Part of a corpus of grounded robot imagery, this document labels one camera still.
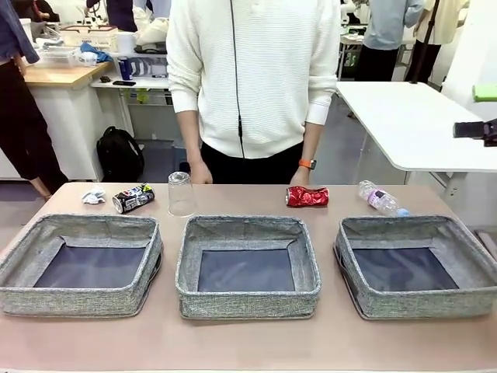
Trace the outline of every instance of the watch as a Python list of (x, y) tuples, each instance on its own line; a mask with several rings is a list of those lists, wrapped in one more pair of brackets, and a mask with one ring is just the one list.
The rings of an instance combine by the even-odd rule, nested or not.
[(301, 159), (298, 162), (298, 165), (303, 166), (303, 167), (307, 167), (308, 169), (315, 169), (317, 163), (318, 163), (318, 161), (316, 161), (315, 159), (311, 159), (310, 161), (306, 161), (305, 159)]

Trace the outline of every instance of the blue bottle cap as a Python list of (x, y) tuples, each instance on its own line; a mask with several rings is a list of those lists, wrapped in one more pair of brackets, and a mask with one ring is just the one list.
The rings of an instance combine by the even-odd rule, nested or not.
[(409, 210), (406, 210), (405, 208), (399, 208), (397, 211), (397, 216), (410, 216), (411, 213)]

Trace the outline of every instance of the smartphone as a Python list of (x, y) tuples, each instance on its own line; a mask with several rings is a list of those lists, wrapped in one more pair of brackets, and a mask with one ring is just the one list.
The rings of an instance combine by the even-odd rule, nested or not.
[(132, 87), (133, 85), (136, 85), (136, 82), (125, 82), (122, 80), (116, 80), (113, 85), (125, 85), (126, 87)]

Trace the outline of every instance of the backpack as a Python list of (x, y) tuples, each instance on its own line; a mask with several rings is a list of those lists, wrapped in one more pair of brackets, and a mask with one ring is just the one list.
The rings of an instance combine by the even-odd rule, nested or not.
[(107, 128), (97, 142), (96, 151), (102, 165), (103, 182), (135, 183), (143, 173), (143, 153), (125, 130)]

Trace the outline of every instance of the bottle label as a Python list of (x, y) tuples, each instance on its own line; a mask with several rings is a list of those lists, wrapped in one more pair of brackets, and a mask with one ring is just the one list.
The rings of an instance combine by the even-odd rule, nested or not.
[(375, 206), (377, 202), (386, 194), (384, 190), (373, 190), (370, 193), (370, 196), (367, 198), (367, 203), (370, 204), (371, 206)]

